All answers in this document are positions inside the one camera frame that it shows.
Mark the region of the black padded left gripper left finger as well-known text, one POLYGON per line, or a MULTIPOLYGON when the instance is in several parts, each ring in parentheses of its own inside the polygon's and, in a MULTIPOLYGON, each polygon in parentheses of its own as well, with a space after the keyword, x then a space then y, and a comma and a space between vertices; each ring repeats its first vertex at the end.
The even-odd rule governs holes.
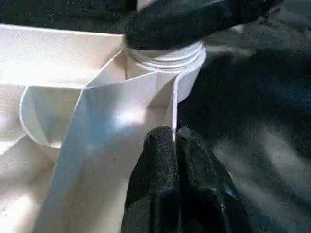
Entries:
POLYGON ((125 232, 177 233, 180 230, 180 188, 172 130, 149 131, 129 179, 125 232))

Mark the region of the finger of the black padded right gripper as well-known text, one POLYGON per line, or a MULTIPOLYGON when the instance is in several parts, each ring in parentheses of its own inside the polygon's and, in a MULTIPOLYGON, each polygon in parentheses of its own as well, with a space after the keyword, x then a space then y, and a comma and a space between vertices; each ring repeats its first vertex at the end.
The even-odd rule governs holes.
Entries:
POLYGON ((136 50, 180 48, 256 21, 272 7, 271 0, 157 0, 128 21, 126 41, 136 50))

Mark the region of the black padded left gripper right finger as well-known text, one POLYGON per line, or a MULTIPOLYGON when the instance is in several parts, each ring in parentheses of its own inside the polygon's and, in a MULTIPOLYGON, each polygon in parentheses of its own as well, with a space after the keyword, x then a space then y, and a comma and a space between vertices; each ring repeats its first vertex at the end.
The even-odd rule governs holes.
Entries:
POLYGON ((247 212, 232 178, 202 136, 180 128, 176 155, 183 232, 249 232, 247 212))

